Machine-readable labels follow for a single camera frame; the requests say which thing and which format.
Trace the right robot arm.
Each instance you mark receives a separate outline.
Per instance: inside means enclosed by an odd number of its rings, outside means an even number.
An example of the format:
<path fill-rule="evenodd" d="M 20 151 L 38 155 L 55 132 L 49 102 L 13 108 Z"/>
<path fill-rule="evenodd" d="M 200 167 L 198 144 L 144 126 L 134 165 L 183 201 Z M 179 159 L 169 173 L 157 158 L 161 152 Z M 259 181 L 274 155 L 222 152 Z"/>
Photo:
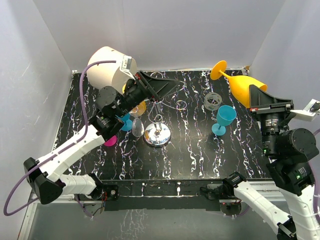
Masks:
<path fill-rule="evenodd" d="M 273 229 L 279 240 L 318 240 L 316 177 L 309 165 L 319 154 L 315 136 L 305 128 L 289 129 L 290 120 L 297 115 L 290 99 L 274 97 L 252 84 L 249 107 L 260 122 L 264 155 L 271 161 L 266 167 L 289 213 L 266 199 L 238 172 L 223 179 L 223 194 L 245 202 Z"/>

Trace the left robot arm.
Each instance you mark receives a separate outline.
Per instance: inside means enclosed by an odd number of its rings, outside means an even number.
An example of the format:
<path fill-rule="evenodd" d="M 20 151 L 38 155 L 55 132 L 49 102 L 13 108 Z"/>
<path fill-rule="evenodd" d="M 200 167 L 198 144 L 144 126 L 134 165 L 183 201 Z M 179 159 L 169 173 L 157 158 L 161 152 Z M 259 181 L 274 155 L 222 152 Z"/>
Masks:
<path fill-rule="evenodd" d="M 95 114 L 85 118 L 83 128 L 54 151 L 23 163 L 27 182 L 43 205 L 68 194 L 100 199 L 107 187 L 95 174 L 70 176 L 65 171 L 115 136 L 124 126 L 123 117 L 142 101 L 161 101 L 180 84 L 176 79 L 155 78 L 140 70 L 115 82 L 105 74 L 98 83 L 91 75 L 87 79 L 98 89 Z"/>

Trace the clear wine glass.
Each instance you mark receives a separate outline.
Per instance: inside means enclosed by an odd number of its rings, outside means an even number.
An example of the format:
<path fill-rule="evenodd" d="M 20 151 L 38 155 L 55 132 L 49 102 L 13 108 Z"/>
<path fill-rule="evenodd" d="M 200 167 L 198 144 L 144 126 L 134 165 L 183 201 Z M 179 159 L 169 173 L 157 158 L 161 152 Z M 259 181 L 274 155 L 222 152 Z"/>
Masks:
<path fill-rule="evenodd" d="M 140 119 L 140 114 L 138 113 L 137 109 L 131 110 L 129 113 L 131 116 L 134 117 L 132 121 L 131 132 L 135 137 L 139 138 L 144 134 L 144 131 L 145 131 L 144 124 Z"/>

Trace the orange wine glass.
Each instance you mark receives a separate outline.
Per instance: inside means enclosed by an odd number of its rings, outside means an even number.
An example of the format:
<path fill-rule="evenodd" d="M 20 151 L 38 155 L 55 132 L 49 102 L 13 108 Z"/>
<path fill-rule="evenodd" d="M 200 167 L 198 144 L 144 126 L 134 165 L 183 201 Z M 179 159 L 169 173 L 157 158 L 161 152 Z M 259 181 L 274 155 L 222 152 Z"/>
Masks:
<path fill-rule="evenodd" d="M 247 109 L 250 108 L 250 85 L 254 85 L 264 92 L 267 91 L 268 86 L 265 83 L 247 75 L 230 76 L 225 73 L 226 69 L 227 62 L 225 60 L 219 61 L 212 68 L 210 78 L 218 80 L 221 76 L 226 77 L 232 95 Z"/>
<path fill-rule="evenodd" d="M 122 87 L 122 93 L 124 94 L 125 93 L 125 86 L 126 86 L 126 84 L 124 84 L 123 85 L 123 87 Z M 138 113 L 140 114 L 140 116 L 142 115 L 142 114 L 144 114 L 145 113 L 145 111 L 146 111 L 146 102 L 145 102 L 145 100 L 143 100 L 140 104 L 138 104 L 136 107 L 134 107 L 132 110 L 135 110 L 135 109 L 137 109 L 138 110 Z"/>

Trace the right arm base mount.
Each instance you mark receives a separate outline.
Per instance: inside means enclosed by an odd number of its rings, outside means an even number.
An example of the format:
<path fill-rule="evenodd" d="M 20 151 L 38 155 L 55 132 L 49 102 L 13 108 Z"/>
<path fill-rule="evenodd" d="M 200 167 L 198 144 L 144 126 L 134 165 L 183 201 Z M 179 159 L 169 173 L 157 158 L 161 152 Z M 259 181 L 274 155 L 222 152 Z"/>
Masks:
<path fill-rule="evenodd" d="M 236 197 L 233 190 L 225 184 L 201 186 L 200 194 L 207 200 L 217 202 L 224 217 L 235 219 L 245 215 L 251 209 L 248 205 L 245 205 L 245 209 L 243 209 L 242 200 Z"/>

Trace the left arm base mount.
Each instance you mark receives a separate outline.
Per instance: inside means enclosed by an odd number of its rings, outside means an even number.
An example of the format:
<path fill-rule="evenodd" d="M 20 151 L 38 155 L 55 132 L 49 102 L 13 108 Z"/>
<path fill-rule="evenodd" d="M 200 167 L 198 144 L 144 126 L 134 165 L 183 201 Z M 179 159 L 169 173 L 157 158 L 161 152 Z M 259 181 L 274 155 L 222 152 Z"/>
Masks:
<path fill-rule="evenodd" d="M 119 186 L 116 184 L 98 183 L 96 188 L 89 194 L 84 194 L 86 200 L 99 201 L 100 207 L 89 213 L 93 219 L 97 213 L 101 214 L 107 205 L 107 201 L 116 201 L 119 198 Z"/>

